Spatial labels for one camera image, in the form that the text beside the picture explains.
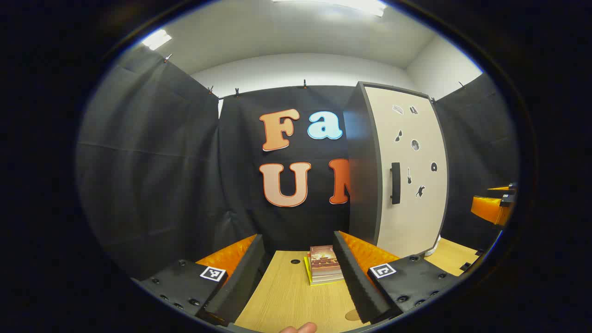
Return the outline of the yellow book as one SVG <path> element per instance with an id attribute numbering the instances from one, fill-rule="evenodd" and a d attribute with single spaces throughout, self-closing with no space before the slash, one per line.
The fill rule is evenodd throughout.
<path id="1" fill-rule="evenodd" d="M 304 265 L 305 265 L 305 270 L 307 272 L 307 277 L 308 277 L 308 282 L 309 282 L 309 277 L 312 275 L 312 271 L 311 271 L 311 267 L 309 264 L 309 258 L 308 257 L 304 257 L 303 259 L 304 261 Z M 309 282 L 310 286 L 321 286 L 321 285 L 325 285 L 325 284 L 332 284 L 332 283 L 324 283 L 324 284 L 317 284 L 317 285 L 311 285 L 311 283 Z"/>

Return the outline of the beige cabinet door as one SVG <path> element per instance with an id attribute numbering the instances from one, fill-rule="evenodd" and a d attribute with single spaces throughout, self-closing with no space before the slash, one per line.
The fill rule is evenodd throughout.
<path id="1" fill-rule="evenodd" d="M 378 247 L 406 257 L 433 248 L 447 209 L 450 173 L 442 127 L 424 93 L 365 83 L 382 161 Z M 400 204 L 391 204 L 391 163 L 401 168 Z"/>

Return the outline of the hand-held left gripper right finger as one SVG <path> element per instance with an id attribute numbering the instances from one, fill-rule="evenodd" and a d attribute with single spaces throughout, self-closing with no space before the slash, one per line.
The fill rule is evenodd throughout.
<path id="1" fill-rule="evenodd" d="M 376 324 L 421 306 L 461 281 L 413 254 L 401 259 L 336 230 L 333 250 L 363 323 Z"/>

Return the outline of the ceiling light panel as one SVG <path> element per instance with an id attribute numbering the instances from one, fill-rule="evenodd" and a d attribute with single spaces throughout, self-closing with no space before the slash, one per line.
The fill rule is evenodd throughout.
<path id="1" fill-rule="evenodd" d="M 144 38 L 141 43 L 142 45 L 148 47 L 150 50 L 156 50 L 157 48 L 163 46 L 167 42 L 171 41 L 172 37 L 167 34 L 164 29 L 158 29 L 152 34 L 148 35 Z"/>
<path id="2" fill-rule="evenodd" d="M 382 17 L 383 12 L 387 8 L 387 4 L 380 0 L 272 0 L 273 3 L 281 2 L 311 2 L 326 4 L 329 6 L 342 6 L 350 9 L 355 9 L 376 17 Z"/>

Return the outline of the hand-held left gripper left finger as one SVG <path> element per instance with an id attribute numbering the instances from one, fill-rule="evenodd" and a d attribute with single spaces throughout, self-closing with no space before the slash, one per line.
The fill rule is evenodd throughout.
<path id="1" fill-rule="evenodd" d="M 264 260 L 264 238 L 254 234 L 199 261 L 179 259 L 135 283 L 171 308 L 226 327 L 260 283 Z"/>

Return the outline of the small white object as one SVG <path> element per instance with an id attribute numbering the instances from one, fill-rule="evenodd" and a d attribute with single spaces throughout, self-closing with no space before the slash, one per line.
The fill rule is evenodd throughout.
<path id="1" fill-rule="evenodd" d="M 436 243 L 435 243 L 435 245 L 433 246 L 433 248 L 432 248 L 432 249 L 429 249 L 429 251 L 426 251 L 426 252 L 424 253 L 424 256 L 425 256 L 425 257 L 429 257 L 429 256 L 431 256 L 431 255 L 433 255 L 433 254 L 435 253 L 435 251 L 436 251 L 436 249 L 437 249 L 437 247 L 438 247 L 438 244 L 440 243 L 440 240 L 441 240 L 441 239 L 442 239 L 441 235 L 438 235 L 438 238 L 437 238 L 437 240 L 436 240 Z"/>

